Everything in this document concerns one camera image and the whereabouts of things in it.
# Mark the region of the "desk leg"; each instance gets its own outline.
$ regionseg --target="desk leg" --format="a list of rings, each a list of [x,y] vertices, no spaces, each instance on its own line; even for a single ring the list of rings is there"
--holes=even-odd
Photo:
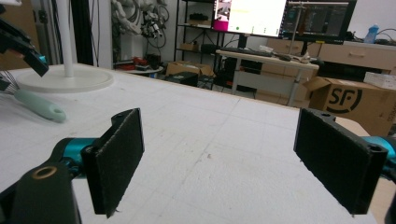
[[[290,92],[290,96],[289,96],[289,100],[287,105],[288,106],[292,106],[293,105],[293,101],[294,101],[294,96],[296,94],[298,85],[300,84],[300,78],[301,78],[301,74],[303,73],[303,71],[301,69],[298,70],[297,76],[294,79],[294,83],[293,83],[293,87],[291,88],[291,92]]]
[[[238,86],[239,71],[233,73],[233,87],[231,88],[231,94],[235,95],[236,87]]]

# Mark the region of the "monitor screen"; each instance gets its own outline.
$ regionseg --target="monitor screen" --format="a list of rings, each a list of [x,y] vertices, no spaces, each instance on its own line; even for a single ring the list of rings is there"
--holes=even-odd
[[[279,37],[287,0],[216,0],[216,31]]]
[[[282,37],[292,39],[295,31],[295,40],[343,44],[355,5],[356,0],[289,1]]]

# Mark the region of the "round white base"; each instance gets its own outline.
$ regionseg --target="round white base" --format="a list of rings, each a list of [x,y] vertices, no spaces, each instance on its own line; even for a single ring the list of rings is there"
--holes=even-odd
[[[24,90],[51,93],[95,91],[113,83],[110,73],[94,67],[75,64],[73,73],[73,77],[66,77],[63,66],[52,66],[43,77],[29,72],[17,76],[17,82]]]

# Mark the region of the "sf logo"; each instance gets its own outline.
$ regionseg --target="sf logo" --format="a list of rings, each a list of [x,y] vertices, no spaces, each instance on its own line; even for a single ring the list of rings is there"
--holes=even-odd
[[[353,91],[334,88],[326,110],[334,114],[348,113],[358,106],[361,96],[362,90]]]

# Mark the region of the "teal handle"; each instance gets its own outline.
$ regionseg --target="teal handle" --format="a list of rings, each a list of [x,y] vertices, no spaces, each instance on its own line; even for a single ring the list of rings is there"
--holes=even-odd
[[[66,114],[59,106],[30,91],[17,90],[14,93],[14,97],[46,119],[52,119],[57,122],[62,122],[66,119]]]

